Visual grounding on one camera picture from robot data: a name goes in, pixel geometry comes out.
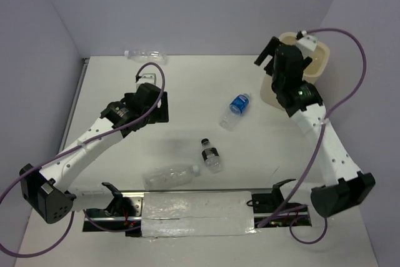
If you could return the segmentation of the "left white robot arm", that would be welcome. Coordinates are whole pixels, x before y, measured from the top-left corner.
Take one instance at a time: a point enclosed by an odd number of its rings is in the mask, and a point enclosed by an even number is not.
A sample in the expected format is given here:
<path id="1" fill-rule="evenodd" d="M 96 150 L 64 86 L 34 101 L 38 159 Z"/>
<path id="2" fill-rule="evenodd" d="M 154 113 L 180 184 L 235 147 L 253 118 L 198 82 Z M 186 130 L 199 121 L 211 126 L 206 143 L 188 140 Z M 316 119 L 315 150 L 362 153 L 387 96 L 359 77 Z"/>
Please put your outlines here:
<path id="1" fill-rule="evenodd" d="M 151 83 L 140 84 L 134 93 L 126 93 L 111 102 L 94 124 L 69 145 L 66 155 L 41 170 L 25 165 L 20 174 L 23 198 L 48 224 L 54 224 L 72 211 L 101 209 L 115 216 L 130 206 L 122 192 L 109 182 L 91 188 L 74 187 L 74 180 L 103 152 L 127 135 L 148 124 L 169 121 L 168 94 Z"/>

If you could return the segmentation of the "large clear front bottle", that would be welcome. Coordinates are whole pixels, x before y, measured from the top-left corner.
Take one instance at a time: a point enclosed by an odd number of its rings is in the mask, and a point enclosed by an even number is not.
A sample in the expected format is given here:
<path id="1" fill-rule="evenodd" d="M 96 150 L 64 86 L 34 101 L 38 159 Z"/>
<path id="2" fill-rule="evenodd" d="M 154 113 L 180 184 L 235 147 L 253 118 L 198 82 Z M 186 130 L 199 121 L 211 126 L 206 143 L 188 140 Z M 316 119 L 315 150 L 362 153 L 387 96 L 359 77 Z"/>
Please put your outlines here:
<path id="1" fill-rule="evenodd" d="M 165 190 L 188 184 L 200 175 L 198 165 L 175 165 L 147 172 L 143 174 L 142 181 L 147 191 Z"/>

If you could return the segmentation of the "small black label bottle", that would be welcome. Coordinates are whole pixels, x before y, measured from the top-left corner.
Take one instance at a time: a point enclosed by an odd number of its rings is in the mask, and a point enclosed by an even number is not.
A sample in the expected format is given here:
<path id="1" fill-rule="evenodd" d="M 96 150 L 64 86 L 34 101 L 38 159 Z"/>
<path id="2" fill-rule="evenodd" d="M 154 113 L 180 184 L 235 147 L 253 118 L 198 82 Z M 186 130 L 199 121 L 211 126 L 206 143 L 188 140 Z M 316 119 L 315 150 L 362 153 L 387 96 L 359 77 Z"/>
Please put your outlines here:
<path id="1" fill-rule="evenodd" d="M 223 170 L 223 165 L 217 149 L 207 138 L 201 140 L 201 145 L 201 156 L 207 169 L 212 173 L 221 172 Z"/>

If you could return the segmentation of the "blue label Pocari bottle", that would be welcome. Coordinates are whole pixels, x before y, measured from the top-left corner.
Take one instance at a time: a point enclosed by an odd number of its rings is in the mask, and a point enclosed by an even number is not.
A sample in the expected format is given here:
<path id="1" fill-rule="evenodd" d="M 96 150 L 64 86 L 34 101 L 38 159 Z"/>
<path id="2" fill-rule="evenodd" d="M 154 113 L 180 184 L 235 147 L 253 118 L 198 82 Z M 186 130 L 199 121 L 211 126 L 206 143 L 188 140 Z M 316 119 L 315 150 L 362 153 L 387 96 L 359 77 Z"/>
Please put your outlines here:
<path id="1" fill-rule="evenodd" d="M 238 94 L 228 105 L 220 117 L 219 125 L 225 130 L 232 131 L 244 117 L 251 95 L 248 93 Z"/>

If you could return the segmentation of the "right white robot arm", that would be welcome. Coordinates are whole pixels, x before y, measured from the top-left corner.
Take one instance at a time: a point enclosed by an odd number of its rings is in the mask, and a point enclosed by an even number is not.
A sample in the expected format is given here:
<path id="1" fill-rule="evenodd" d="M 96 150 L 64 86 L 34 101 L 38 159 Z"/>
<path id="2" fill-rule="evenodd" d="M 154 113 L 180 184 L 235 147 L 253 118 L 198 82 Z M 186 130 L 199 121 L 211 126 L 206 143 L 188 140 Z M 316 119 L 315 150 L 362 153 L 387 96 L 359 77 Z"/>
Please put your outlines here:
<path id="1" fill-rule="evenodd" d="M 315 161 L 324 185 L 312 188 L 311 204 L 323 218 L 328 218 L 361 204 L 376 184 L 371 173 L 363 173 L 351 159 L 329 121 L 323 99 L 315 85 L 303 78 L 312 63 L 315 37 L 307 35 L 294 45 L 271 38 L 255 60 L 271 77 L 271 89 L 278 103 L 297 124 L 310 145 L 317 147 Z"/>

